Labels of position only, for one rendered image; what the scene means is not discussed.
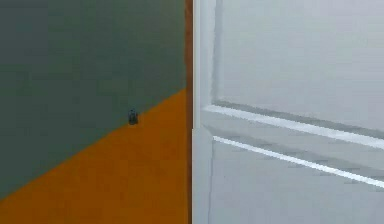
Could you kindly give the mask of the white panelled room door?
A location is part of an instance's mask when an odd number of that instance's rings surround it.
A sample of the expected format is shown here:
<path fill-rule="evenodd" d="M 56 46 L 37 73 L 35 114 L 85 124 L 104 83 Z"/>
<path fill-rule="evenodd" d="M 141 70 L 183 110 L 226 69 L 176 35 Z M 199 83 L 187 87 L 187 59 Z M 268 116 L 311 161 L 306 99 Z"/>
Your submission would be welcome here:
<path fill-rule="evenodd" d="M 384 224 L 384 0 L 193 0 L 192 224 Z"/>

